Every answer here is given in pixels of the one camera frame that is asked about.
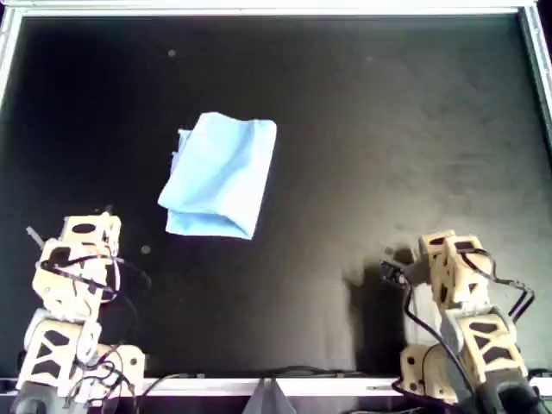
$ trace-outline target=black cable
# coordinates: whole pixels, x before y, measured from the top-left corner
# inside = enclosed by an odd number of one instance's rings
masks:
[[[476,273],[480,274],[481,276],[491,280],[494,283],[498,283],[500,285],[506,285],[509,287],[513,287],[515,289],[518,289],[522,291],[522,294],[517,299],[516,303],[511,307],[510,311],[508,312],[508,315],[511,317],[512,321],[516,323],[519,318],[529,309],[529,307],[533,304],[536,298],[535,291],[527,287],[524,283],[520,282],[519,280],[513,280],[513,279],[501,279],[497,276],[497,262],[496,260],[491,256],[490,253],[488,253],[486,250],[482,248],[470,248],[470,249],[464,249],[458,252],[464,262]],[[491,261],[491,272],[487,273],[481,269],[479,269],[475,263],[473,263],[468,257],[468,254],[480,254],[482,256],[487,257]],[[529,299],[524,303],[523,306],[521,306],[521,303],[525,300],[525,298],[530,295]]]
[[[426,388],[426,385],[425,385],[425,359],[426,357],[428,356],[428,354],[433,350],[435,349],[439,344],[436,343],[435,345],[431,346],[428,348],[427,351],[425,351],[425,354],[423,354],[423,358],[422,358],[422,384],[423,384],[423,395],[427,395],[427,388]]]
[[[262,378],[275,378],[275,377],[300,377],[300,378],[335,378],[335,377],[364,377],[364,373],[359,371],[347,371],[340,369],[323,369],[318,367],[312,367],[309,365],[291,365],[289,367],[282,367],[265,371],[259,375]]]
[[[144,401],[146,400],[146,397],[148,394],[159,384],[161,384],[165,380],[171,380],[174,378],[188,378],[189,375],[187,373],[173,373],[170,375],[166,375],[165,377],[158,378],[155,380],[146,390],[142,393],[142,395],[137,399],[137,404],[135,405],[135,408],[132,410],[132,414],[140,414],[140,408],[142,404],[144,404]]]
[[[469,379],[467,378],[466,370],[464,369],[464,367],[460,363],[460,360],[458,359],[456,354],[452,351],[452,349],[449,347],[449,345],[442,339],[442,337],[433,328],[431,328],[422,319],[420,319],[419,317],[414,315],[411,312],[411,310],[409,309],[410,304],[411,304],[411,300],[412,300],[412,285],[411,285],[410,281],[407,278],[405,278],[405,279],[407,280],[407,285],[408,285],[408,287],[407,287],[408,292],[406,293],[406,300],[405,300],[405,307],[404,307],[404,311],[405,311],[406,316],[409,317],[412,321],[414,321],[418,325],[420,325],[422,328],[427,330],[431,334],[431,336],[433,336],[435,339],[437,339],[437,341],[444,348],[444,350],[447,353],[448,357],[456,365],[456,368],[458,369],[458,372],[460,373],[460,376],[462,377],[462,381],[464,382],[464,385],[466,386],[466,388],[472,394],[475,394],[474,386],[472,385],[471,382],[469,382]]]
[[[92,260],[92,259],[97,259],[97,256],[84,256],[84,257],[80,257],[80,258],[75,259],[75,260],[79,260],[79,262],[84,262],[84,261]],[[75,261],[75,260],[72,260],[73,261],[72,263],[67,262],[69,264],[66,264],[66,266],[69,267],[69,266],[72,266],[72,265],[76,264],[77,261]],[[120,298],[122,298],[122,300],[124,301],[124,303],[127,305],[127,307],[130,310],[130,313],[131,313],[132,318],[133,318],[133,322],[132,322],[132,324],[129,328],[129,331],[122,337],[121,341],[119,341],[119,344],[123,344],[138,329],[138,326],[139,326],[138,310],[136,309],[134,303],[132,302],[132,300],[130,300],[129,296],[126,293],[122,292],[121,290],[116,291],[111,286],[103,285],[101,283],[96,282],[96,280],[86,279],[86,278],[83,278],[80,275],[69,273],[69,272],[67,272],[63,269],[60,269],[55,264],[50,263],[48,260],[42,261],[39,266],[41,267],[42,270],[46,270],[50,273],[54,273],[54,274],[57,274],[61,277],[72,280],[73,284],[75,283],[75,281],[78,281],[78,282],[84,283],[88,286],[94,286],[97,289],[102,289],[105,292],[112,295],[111,300],[114,299],[117,295]],[[151,279],[147,275],[146,275],[146,278],[147,278],[147,281],[148,281],[147,288],[149,289],[149,286],[151,285]]]
[[[151,286],[152,286],[152,280],[150,279],[149,276],[147,276],[146,272],[141,270],[139,267],[133,265],[129,261],[126,261],[125,259],[123,259],[121,257],[112,256],[110,254],[91,254],[91,255],[88,255],[88,256],[78,257],[77,259],[68,260],[67,262],[65,262],[64,267],[69,267],[69,266],[76,265],[76,264],[79,264],[79,263],[85,263],[88,260],[94,260],[94,259],[108,259],[108,260],[116,261],[117,263],[119,263],[121,265],[124,265],[124,266],[134,270],[137,274],[139,274],[144,279],[144,281],[146,282],[148,289],[151,288]]]
[[[394,381],[391,384],[391,388],[395,392],[397,392],[399,394],[402,394],[405,397],[415,399],[416,401],[422,403],[423,405],[435,405],[435,406],[438,406],[440,408],[443,408],[444,410],[455,407],[454,405],[445,403],[444,401],[442,401],[439,398],[433,398],[433,397],[428,397],[428,396],[424,396],[424,395],[418,395],[418,394],[415,394],[413,392],[408,392],[400,386],[401,381],[402,381],[402,379],[397,379],[396,381]]]

